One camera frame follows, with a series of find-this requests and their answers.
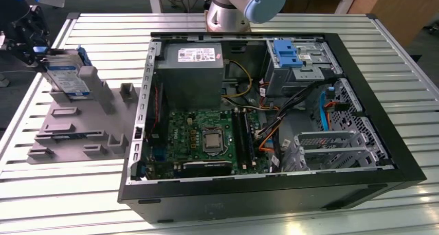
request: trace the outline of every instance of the green motherboard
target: green motherboard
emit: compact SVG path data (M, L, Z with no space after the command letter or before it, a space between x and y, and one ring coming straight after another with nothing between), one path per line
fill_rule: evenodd
M256 111L247 113L252 132L260 128ZM235 136L232 127L231 111L175 111L168 120L168 145L163 163L156 166L156 177L159 179L175 178L172 165L164 164L191 160L224 160L232 163L233 174L265 173L268 171L267 157L263 152L255 152L259 157L255 165L243 169L237 163ZM203 148L203 134L207 130L220 131L224 149L217 154L209 154Z

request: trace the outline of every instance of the ram slot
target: ram slot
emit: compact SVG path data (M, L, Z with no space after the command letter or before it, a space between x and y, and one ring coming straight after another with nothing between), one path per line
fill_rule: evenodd
M253 140L245 112L232 111L232 126L237 165L245 170L248 167L255 166Z

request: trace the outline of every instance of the barcode label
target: barcode label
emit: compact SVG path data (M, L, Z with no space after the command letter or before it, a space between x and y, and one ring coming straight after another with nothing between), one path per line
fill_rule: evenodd
M272 156L272 163L279 167L279 159L275 155Z
M289 143L291 143L291 141L287 140L287 139L284 139L284 140L283 140L283 143L281 143L281 147L283 147L283 148L288 148Z
M265 89L264 88L259 88L259 92L260 92L260 96L261 97L265 97Z

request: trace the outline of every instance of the floor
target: floor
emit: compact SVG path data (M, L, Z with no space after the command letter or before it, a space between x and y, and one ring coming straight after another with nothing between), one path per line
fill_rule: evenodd
M191 12L201 13L204 10L203 0L191 0L189 2L191 5L193 5ZM36 4L32 0L28 0L28 3L30 5ZM175 6L172 3L175 2L163 0L164 12L183 12L181 4L176 3ZM52 31L50 42L54 40L57 32L65 21L65 17L70 12L151 13L148 0L66 0L64 8L54 9L45 5L41 5L41 7L48 27ZM421 31L405 50L411 55L423 55L417 64L431 78L432 82L439 85L439 33L436 33L436 35L429 35L427 31ZM0 74L4 73L4 76L10 81L8 87L0 88L0 138L34 77L34 74L30 72L5 73L5 71L12 70L26 69L25 67L12 68L10 66L0 66Z

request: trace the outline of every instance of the blue plastic latch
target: blue plastic latch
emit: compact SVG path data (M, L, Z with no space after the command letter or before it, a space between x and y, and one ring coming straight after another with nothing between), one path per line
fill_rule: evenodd
M280 67L301 67L303 62L297 58L297 49L291 40L273 40L275 53L279 58Z

